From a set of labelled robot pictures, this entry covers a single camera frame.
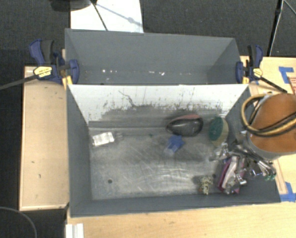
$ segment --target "orange object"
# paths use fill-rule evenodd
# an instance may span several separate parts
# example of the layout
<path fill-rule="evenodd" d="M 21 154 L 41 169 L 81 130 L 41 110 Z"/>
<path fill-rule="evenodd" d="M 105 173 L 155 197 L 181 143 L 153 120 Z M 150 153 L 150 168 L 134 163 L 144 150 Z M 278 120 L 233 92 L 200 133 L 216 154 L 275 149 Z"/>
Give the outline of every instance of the orange object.
<path fill-rule="evenodd" d="M 278 94 L 268 98 L 259 108 L 252 127 L 263 129 L 296 112 L 296 95 Z M 250 134 L 252 143 L 261 150 L 278 153 L 280 156 L 296 151 L 296 127 L 272 137 Z"/>

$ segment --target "white paper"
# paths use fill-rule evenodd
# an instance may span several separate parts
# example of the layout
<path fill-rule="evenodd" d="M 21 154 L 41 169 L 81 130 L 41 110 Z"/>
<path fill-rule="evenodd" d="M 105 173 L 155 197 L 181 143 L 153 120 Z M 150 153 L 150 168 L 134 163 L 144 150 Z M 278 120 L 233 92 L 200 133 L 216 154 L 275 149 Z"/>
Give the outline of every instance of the white paper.
<path fill-rule="evenodd" d="M 71 1 L 71 28 L 144 32 L 139 0 L 98 0 L 96 8 L 90 0 Z"/>

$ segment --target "blue clamp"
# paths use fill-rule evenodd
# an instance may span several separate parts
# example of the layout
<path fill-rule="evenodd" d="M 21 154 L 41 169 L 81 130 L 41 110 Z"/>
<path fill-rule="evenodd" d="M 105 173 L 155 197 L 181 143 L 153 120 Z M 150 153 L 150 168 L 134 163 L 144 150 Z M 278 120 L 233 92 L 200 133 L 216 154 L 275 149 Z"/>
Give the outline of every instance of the blue clamp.
<path fill-rule="evenodd" d="M 288 202 L 295 203 L 296 202 L 296 193 L 293 193 L 292 186 L 289 182 L 285 182 L 285 184 L 286 184 L 288 193 L 284 194 L 284 195 L 280 195 L 281 201 L 282 202 L 288 201 Z"/>
<path fill-rule="evenodd" d="M 243 77 L 247 77 L 249 82 L 259 80 L 260 78 L 255 76 L 254 69 L 259 68 L 261 61 L 263 60 L 263 49 L 259 45 L 248 46 L 249 60 L 246 67 L 243 62 L 238 61 L 236 63 L 235 77 L 237 83 L 243 82 Z"/>
<path fill-rule="evenodd" d="M 51 75 L 39 78 L 39 80 L 49 80 L 58 84 L 62 84 L 61 70 L 70 73 L 73 84 L 76 84 L 79 77 L 79 67 L 77 61 L 72 59 L 69 64 L 65 65 L 65 61 L 60 53 L 53 53 L 53 41 L 42 41 L 37 39 L 29 45 L 29 51 L 32 58 L 34 58 L 38 66 L 47 65 L 52 67 Z"/>

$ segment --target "blue tape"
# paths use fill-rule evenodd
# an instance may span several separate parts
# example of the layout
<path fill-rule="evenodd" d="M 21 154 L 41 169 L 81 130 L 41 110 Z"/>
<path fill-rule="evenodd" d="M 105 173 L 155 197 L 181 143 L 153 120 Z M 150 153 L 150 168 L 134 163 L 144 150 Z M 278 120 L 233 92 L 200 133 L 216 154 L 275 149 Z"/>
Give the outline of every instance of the blue tape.
<path fill-rule="evenodd" d="M 285 84 L 289 84 L 288 78 L 287 78 L 287 72 L 294 72 L 294 68 L 292 67 L 278 67 L 279 71 L 283 77 L 283 81 Z"/>
<path fill-rule="evenodd" d="M 296 193 L 293 193 L 292 186 L 289 182 L 285 182 L 288 193 L 285 195 L 280 195 L 282 202 L 296 202 Z"/>

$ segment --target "bin floor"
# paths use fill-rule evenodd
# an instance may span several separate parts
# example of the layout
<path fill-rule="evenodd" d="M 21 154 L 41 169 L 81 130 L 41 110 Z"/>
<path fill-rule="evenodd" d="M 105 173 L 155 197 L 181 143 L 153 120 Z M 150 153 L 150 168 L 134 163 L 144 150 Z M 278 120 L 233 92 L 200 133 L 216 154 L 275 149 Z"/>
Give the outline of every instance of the bin floor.
<path fill-rule="evenodd" d="M 90 138 L 109 131 L 119 135 L 115 142 L 90 147 L 93 200 L 196 194 L 204 175 L 214 177 L 210 193 L 218 192 L 222 163 L 209 161 L 215 148 L 206 128 L 196 137 L 184 137 L 173 157 L 163 152 L 171 137 L 164 128 L 90 128 Z"/>

